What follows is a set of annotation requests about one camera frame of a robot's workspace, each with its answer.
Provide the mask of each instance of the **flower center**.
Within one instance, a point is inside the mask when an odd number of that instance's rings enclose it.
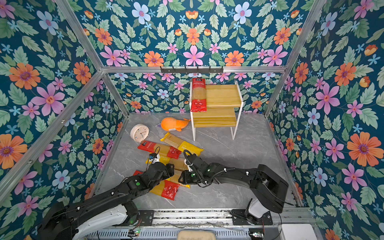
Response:
[[[358,149],[360,150],[360,153],[367,154],[369,152],[368,146],[366,144],[361,144]]]
[[[13,148],[11,148],[11,147],[3,147],[0,150],[0,155],[3,157],[8,157],[12,153],[13,153]]]
[[[23,72],[22,74],[20,74],[20,78],[23,81],[28,81],[31,78],[31,74],[29,72]]]
[[[49,96],[45,101],[48,104],[52,104],[55,101],[55,98],[53,96]]]

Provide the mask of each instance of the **alarm clock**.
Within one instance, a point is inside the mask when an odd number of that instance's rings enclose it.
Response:
[[[137,124],[131,130],[131,138],[136,142],[141,142],[148,137],[149,128],[144,124]]]

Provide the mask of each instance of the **red pasta package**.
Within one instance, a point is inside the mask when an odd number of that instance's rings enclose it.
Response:
[[[159,154],[162,156],[178,159],[181,154],[181,151],[174,147],[147,140],[142,141],[137,148],[147,152],[155,152],[158,147],[160,147]]]
[[[206,112],[207,111],[207,95],[205,88],[205,79],[192,79],[192,106],[191,112]]]

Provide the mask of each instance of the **orange plush toy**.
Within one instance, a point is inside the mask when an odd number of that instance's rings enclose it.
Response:
[[[181,129],[185,128],[189,124],[189,121],[191,121],[191,119],[184,118],[184,120],[178,120],[171,117],[164,118],[161,121],[161,128],[168,132],[174,131],[174,130],[177,130],[180,132]]]

